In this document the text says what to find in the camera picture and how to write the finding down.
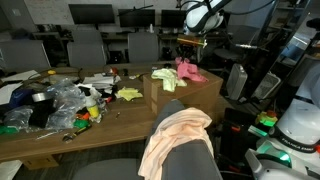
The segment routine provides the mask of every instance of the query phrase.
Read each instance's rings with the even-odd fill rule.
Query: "bottle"
[[[85,88],[85,87],[81,87],[81,90],[84,92],[84,94],[86,96],[85,97],[86,107],[87,107],[87,110],[88,110],[90,116],[92,118],[98,118],[100,115],[99,108],[98,108],[97,102],[91,97],[90,89]]]

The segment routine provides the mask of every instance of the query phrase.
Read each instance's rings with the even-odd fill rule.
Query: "table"
[[[127,68],[129,74],[134,75],[151,73],[151,67],[154,64],[157,63],[119,64],[114,66],[119,69],[119,74],[122,73],[123,68]],[[80,76],[89,76],[96,72],[101,72],[103,69],[106,71],[106,68],[84,70],[80,72]],[[72,68],[59,68],[56,71],[63,71],[68,75],[70,75],[70,72],[74,72],[75,75],[78,74],[77,70]],[[143,92],[143,83],[139,79],[130,80],[129,77],[122,77],[122,81],[117,85],[119,88],[126,86],[137,88],[140,92]],[[214,110],[214,112],[217,112],[214,113],[214,117],[219,116],[220,118],[224,113],[224,108],[222,107],[227,107],[228,104],[221,96],[219,96],[216,103],[219,106]],[[73,132],[75,129],[64,130],[59,134],[54,134],[41,140],[35,140],[35,138],[38,135],[47,133],[47,131],[0,135],[0,162],[19,159],[29,169],[57,166],[58,163],[55,161],[54,155],[143,140],[149,135],[156,116],[147,107],[143,98],[134,99],[130,102],[117,100],[109,104],[109,108],[111,110],[105,114],[99,124],[93,123],[91,129],[76,137],[69,144],[62,142],[62,138],[65,133]]]

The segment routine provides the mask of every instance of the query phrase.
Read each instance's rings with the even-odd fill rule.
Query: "cardboard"
[[[223,80],[202,69],[199,71],[209,80],[208,82],[185,79],[187,87],[176,87],[175,92],[164,91],[162,80],[152,79],[149,74],[145,75],[143,87],[147,106],[157,115],[166,103],[172,99],[178,99],[186,108],[195,107],[209,115],[212,114]]]

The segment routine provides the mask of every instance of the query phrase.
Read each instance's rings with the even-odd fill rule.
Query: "office chair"
[[[75,43],[103,43],[101,34],[98,30],[73,30],[73,41]]]
[[[67,45],[71,67],[102,67],[106,65],[106,56],[101,43],[75,43]]]
[[[129,61],[153,62],[159,59],[158,36],[153,33],[128,34]]]
[[[41,40],[16,40],[0,43],[0,66],[5,71],[50,69]]]
[[[151,133],[168,116],[185,109],[178,100],[169,102],[158,115]],[[141,161],[139,159],[111,159],[89,164],[78,170],[73,180],[143,180],[138,176]],[[173,148],[162,165],[163,180],[176,179],[217,179],[221,180],[221,174],[209,153],[207,145],[202,140],[193,140]]]

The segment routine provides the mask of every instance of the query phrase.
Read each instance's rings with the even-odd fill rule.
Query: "plastic bag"
[[[47,91],[55,93],[53,106],[57,111],[49,116],[46,129],[73,128],[76,112],[85,107],[84,93],[70,79],[59,81]]]
[[[75,114],[72,111],[57,111],[49,116],[46,129],[69,129],[73,128]]]
[[[19,130],[29,127],[29,118],[32,114],[32,106],[20,106],[5,113],[4,124]]]

